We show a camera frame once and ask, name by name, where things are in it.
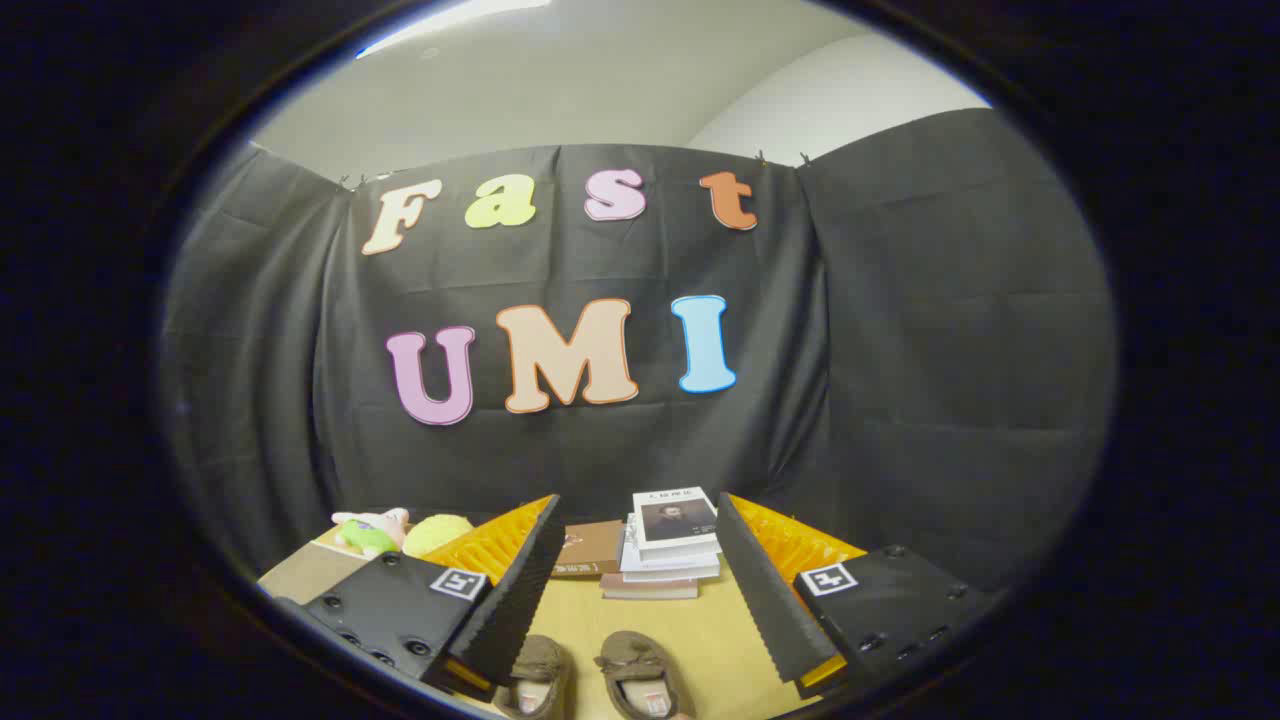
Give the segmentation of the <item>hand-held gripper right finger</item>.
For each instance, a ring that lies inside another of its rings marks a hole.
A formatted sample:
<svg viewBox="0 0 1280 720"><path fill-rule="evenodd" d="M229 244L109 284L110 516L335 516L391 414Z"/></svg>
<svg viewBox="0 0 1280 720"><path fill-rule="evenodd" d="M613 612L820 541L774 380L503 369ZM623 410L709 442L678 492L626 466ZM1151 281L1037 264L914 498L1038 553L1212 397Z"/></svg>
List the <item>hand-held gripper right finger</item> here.
<svg viewBox="0 0 1280 720"><path fill-rule="evenodd" d="M870 694L927 665L1001 601L901 544L860 550L723 493L717 539L782 682Z"/></svg>

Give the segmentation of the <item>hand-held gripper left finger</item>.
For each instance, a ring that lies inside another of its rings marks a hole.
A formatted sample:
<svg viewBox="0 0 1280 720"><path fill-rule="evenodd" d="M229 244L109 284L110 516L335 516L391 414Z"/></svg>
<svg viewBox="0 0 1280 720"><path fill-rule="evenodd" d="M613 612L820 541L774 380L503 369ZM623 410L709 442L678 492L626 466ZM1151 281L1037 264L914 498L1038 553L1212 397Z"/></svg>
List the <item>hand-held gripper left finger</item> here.
<svg viewBox="0 0 1280 720"><path fill-rule="evenodd" d="M489 700L506 683L564 538L548 495L417 557L388 550L340 578L298 588L279 577L276 605L404 682Z"/></svg>

